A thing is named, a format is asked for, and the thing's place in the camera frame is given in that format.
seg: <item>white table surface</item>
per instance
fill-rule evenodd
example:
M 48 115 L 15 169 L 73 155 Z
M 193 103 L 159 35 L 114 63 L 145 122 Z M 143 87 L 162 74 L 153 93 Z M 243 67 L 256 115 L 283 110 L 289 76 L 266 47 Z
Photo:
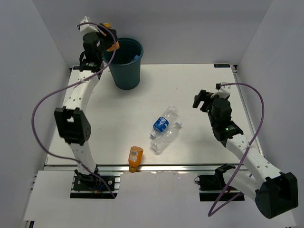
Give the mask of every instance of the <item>white table surface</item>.
M 69 84 L 75 82 L 71 75 Z M 86 117 L 92 126 L 89 144 L 99 165 L 126 165 L 131 146 L 144 149 L 142 164 L 220 164 L 238 163 L 212 133 L 206 113 L 192 108 L 201 89 L 215 92 L 219 82 L 235 82 L 231 68 L 213 64 L 142 65 L 141 81 L 132 90 L 117 88 L 110 71 L 103 72 L 89 100 Z M 72 89 L 66 92 L 66 98 Z M 232 86 L 229 98 L 232 120 L 252 137 L 238 89 Z M 169 105 L 179 110 L 183 126 L 176 140 L 156 154 L 150 148 L 152 125 Z M 68 145 L 54 132 L 50 151 L 73 157 Z M 73 161 L 48 157 L 47 165 L 69 165 Z
M 24 220 L 34 228 L 285 228 L 290 211 L 265 218 L 254 201 L 231 202 L 211 218 L 195 173 L 124 173 L 116 199 L 70 199 L 72 171 L 39 171 Z

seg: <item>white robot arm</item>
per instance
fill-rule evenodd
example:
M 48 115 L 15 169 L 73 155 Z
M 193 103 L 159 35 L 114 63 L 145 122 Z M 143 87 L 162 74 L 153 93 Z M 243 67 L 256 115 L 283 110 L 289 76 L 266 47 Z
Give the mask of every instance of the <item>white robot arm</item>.
M 231 187 L 241 191 L 253 201 L 266 218 L 273 218 L 298 206 L 297 179 L 292 173 L 283 173 L 267 161 L 253 146 L 249 146 L 243 131 L 231 120 L 232 109 L 228 98 L 230 86 L 219 86 L 218 91 L 209 93 L 201 90 L 195 96 L 193 108 L 200 102 L 202 112 L 206 112 L 215 138 L 233 152 L 240 160 L 247 148 L 249 151 L 243 164 L 253 177 L 238 172 Z M 215 171 L 214 182 L 223 189 L 234 173 L 234 166 L 225 164 Z
M 89 22 L 88 17 L 84 17 L 81 23 Z M 99 72 L 103 67 L 104 52 L 112 51 L 113 45 L 119 48 L 116 31 L 114 29 L 98 27 L 102 32 L 89 24 L 81 25 L 79 30 L 83 35 L 84 52 L 79 58 L 79 66 L 72 69 L 71 74 L 78 75 L 78 81 L 81 84 L 73 88 L 73 92 L 68 101 L 62 108 L 56 108 L 54 111 L 55 120 L 60 137 L 64 138 L 66 143 L 72 149 L 75 158 L 81 161 L 78 169 L 75 171 L 80 189 L 95 189 L 100 181 L 96 176 L 91 175 L 84 167 L 85 165 L 91 172 L 97 174 L 98 168 L 93 160 L 88 140 L 91 135 L 91 125 L 86 118 L 86 106 L 92 94 L 94 87 L 100 80 L 101 75 L 87 79 L 92 74 Z

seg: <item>clear plastic bottle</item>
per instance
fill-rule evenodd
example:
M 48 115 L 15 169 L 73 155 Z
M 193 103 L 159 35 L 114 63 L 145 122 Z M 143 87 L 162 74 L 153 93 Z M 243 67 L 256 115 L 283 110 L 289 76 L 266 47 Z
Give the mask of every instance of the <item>clear plastic bottle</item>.
M 160 118 L 154 123 L 153 129 L 150 133 L 152 138 L 155 138 L 157 135 L 162 133 L 170 123 L 173 123 L 178 115 L 179 110 L 177 107 L 170 105 L 167 110 L 161 115 Z
M 152 140 L 151 148 L 156 152 L 160 152 L 166 145 L 171 143 L 177 136 L 182 123 L 176 122 L 174 126 L 170 127 L 166 132 Z

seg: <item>gray wall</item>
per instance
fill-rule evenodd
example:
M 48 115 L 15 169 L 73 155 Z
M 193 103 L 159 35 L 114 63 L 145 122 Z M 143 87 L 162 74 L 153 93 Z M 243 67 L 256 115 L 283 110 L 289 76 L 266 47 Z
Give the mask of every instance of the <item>gray wall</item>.
M 34 140 L 31 113 L 42 96 L 67 83 L 68 68 L 31 0 L 1 1 L 0 21 L 0 226 L 19 228 L 46 158 Z M 59 100 L 46 101 L 37 115 L 45 145 Z
M 304 2 L 274 0 L 239 64 L 240 81 L 262 94 L 266 115 L 259 139 L 265 156 L 284 172 L 296 175 L 299 207 L 296 223 L 304 227 Z M 258 97 L 243 89 L 256 126 Z
M 68 66 L 78 62 L 76 24 L 111 22 L 142 42 L 144 64 L 239 63 L 272 0 L 33 0 Z

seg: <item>purple cable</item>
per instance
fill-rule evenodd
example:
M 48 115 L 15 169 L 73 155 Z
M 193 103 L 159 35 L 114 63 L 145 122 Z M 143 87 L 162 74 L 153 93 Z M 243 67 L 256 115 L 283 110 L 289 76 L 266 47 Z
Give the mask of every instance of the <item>purple cable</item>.
M 112 36 L 112 38 L 113 38 L 113 40 L 114 40 L 114 43 L 116 44 L 115 36 L 112 34 L 112 32 L 111 32 L 108 28 L 106 28 L 106 27 L 103 26 L 103 25 L 98 25 L 98 24 L 92 23 L 92 22 L 85 22 L 85 23 L 78 24 L 77 27 L 79 27 L 79 26 L 81 26 L 81 25 L 87 25 L 87 24 L 95 25 L 95 26 L 97 26 L 97 28 L 98 28 L 98 26 L 101 26 L 102 28 L 104 28 L 105 30 L 107 30 L 107 31 L 110 33 L 110 35 Z M 98 179 L 106 186 L 106 188 L 109 190 L 109 192 L 111 193 L 111 195 L 112 195 L 112 197 L 113 197 L 114 199 L 115 199 L 115 195 L 114 195 L 113 192 L 110 190 L 109 186 L 108 186 L 107 183 L 104 181 L 104 179 L 102 179 L 100 176 L 98 176 L 98 175 L 96 175 L 95 173 L 93 173 L 92 171 L 90 171 L 89 168 L 88 168 L 87 166 L 85 166 L 80 160 L 77 160 L 77 159 L 75 159 L 75 158 L 69 158 L 69 157 L 64 157 L 64 156 L 56 155 L 56 154 L 54 154 L 54 153 L 48 151 L 48 149 L 42 144 L 42 142 L 40 141 L 40 139 L 39 139 L 39 137 L 38 137 L 38 135 L 37 135 L 37 131 L 36 131 L 36 128 L 35 128 L 35 115 L 36 115 L 37 109 L 38 109 L 38 107 L 41 105 L 41 103 L 42 103 L 44 100 L 46 100 L 47 98 L 49 98 L 50 96 L 52 96 L 52 95 L 54 95 L 54 94 L 57 94 L 57 93 L 60 93 L 60 92 L 62 92 L 62 91 L 64 91 L 64 90 L 69 89 L 69 88 L 72 88 L 72 87 L 74 87 L 74 86 L 80 85 L 80 84 L 83 83 L 84 81 L 87 81 L 87 80 L 91 79 L 92 77 L 94 77 L 94 76 L 96 76 L 96 75 L 98 75 L 98 74 L 101 74 L 101 73 L 102 73 L 102 72 L 111 64 L 111 62 L 112 62 L 112 60 L 113 60 L 113 58 L 114 58 L 115 53 L 116 53 L 116 45 L 114 46 L 114 51 L 113 51 L 113 54 L 112 54 L 112 57 L 111 57 L 110 61 L 108 62 L 108 64 L 107 64 L 104 68 L 100 69 L 98 72 L 92 74 L 91 76 L 89 76 L 89 77 L 83 79 L 82 81 L 73 83 L 73 84 L 71 84 L 71 85 L 69 85 L 69 86 L 67 86 L 67 87 L 64 87 L 64 88 L 62 88 L 62 89 L 56 90 L 56 91 L 54 91 L 54 92 L 52 92 L 52 93 L 46 95 L 45 97 L 43 97 L 43 98 L 37 103 L 37 105 L 35 106 L 35 108 L 34 108 L 34 110 L 33 110 L 33 113 L 32 113 L 32 119 L 31 119 L 31 125 L 32 125 L 32 130 L 33 130 L 33 134 L 34 134 L 34 136 L 35 136 L 35 139 L 36 139 L 36 141 L 38 142 L 39 146 L 43 149 L 43 151 L 44 151 L 45 153 L 47 153 L 47 154 L 49 154 L 49 155 L 52 155 L 52 156 L 54 156 L 54 157 L 56 157 L 56 158 L 67 159 L 67 160 L 72 160 L 72 161 L 77 162 L 77 163 L 80 164 L 86 171 L 88 171 L 90 174 L 92 174 L 93 176 L 95 176 L 96 178 L 98 178 Z
M 263 124 L 263 120 L 264 120 L 264 114 L 265 114 L 265 106 L 264 106 L 264 100 L 261 96 L 261 94 L 251 85 L 248 85 L 246 83 L 239 83 L 239 82 L 234 82 L 234 83 L 226 83 L 226 84 L 222 84 L 220 85 L 222 86 L 231 86 L 231 85 L 241 85 L 241 86 L 247 86 L 251 89 L 253 89 L 257 95 L 260 97 L 261 100 L 261 104 L 262 104 L 262 117 L 261 117 L 261 122 L 257 128 L 256 133 L 254 134 L 254 136 L 252 137 L 252 139 L 249 142 L 249 146 L 251 146 L 251 144 L 253 143 L 253 141 L 256 139 L 257 134 L 259 133 L 259 131 L 261 130 L 262 124 Z M 227 205 L 228 203 L 230 203 L 231 201 L 233 201 L 236 197 L 243 195 L 242 192 L 239 192 L 237 195 L 235 195 L 233 198 L 231 198 L 230 200 L 228 200 L 227 202 L 223 203 L 222 205 L 220 205 L 218 208 L 216 208 L 214 211 L 213 209 L 215 208 L 216 204 L 219 202 L 220 198 L 224 195 L 225 191 L 227 190 L 227 188 L 229 187 L 230 183 L 232 182 L 232 180 L 234 179 L 234 177 L 236 176 L 237 172 L 239 171 L 239 169 L 241 168 L 248 152 L 249 152 L 249 147 L 247 147 L 247 149 L 245 150 L 245 153 L 242 157 L 242 159 L 240 160 L 236 170 L 234 171 L 233 175 L 231 176 L 231 178 L 228 180 L 227 184 L 225 185 L 224 189 L 222 190 L 222 192 L 219 194 L 219 196 L 217 197 L 217 199 L 215 200 L 215 202 L 213 203 L 212 207 L 210 208 L 210 211 L 208 213 L 208 217 L 211 217 L 212 215 L 214 215 L 216 212 L 218 212 L 222 207 L 224 207 L 225 205 Z

